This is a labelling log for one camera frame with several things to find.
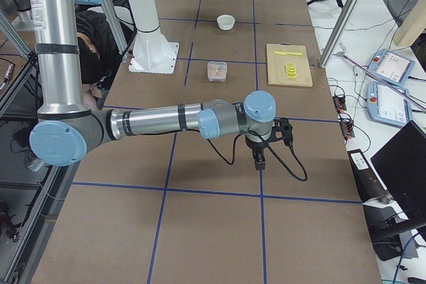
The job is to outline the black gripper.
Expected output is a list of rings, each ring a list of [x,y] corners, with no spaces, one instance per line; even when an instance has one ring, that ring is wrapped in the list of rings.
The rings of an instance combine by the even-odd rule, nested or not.
[[[254,159],[255,169],[264,170],[266,166],[264,149],[267,147],[268,142],[263,139],[262,136],[256,135],[256,133],[245,134],[246,145],[252,151],[252,157]]]

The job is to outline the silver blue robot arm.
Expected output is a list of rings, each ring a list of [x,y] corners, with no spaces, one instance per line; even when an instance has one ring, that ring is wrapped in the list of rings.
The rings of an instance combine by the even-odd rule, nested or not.
[[[92,110],[83,101],[76,0],[30,1],[43,89],[39,121],[29,137],[38,158],[69,166],[124,136],[199,131],[205,139],[243,134],[256,169],[264,169],[264,148],[275,138],[276,101],[271,94],[257,90],[234,104],[215,100],[144,110]]]

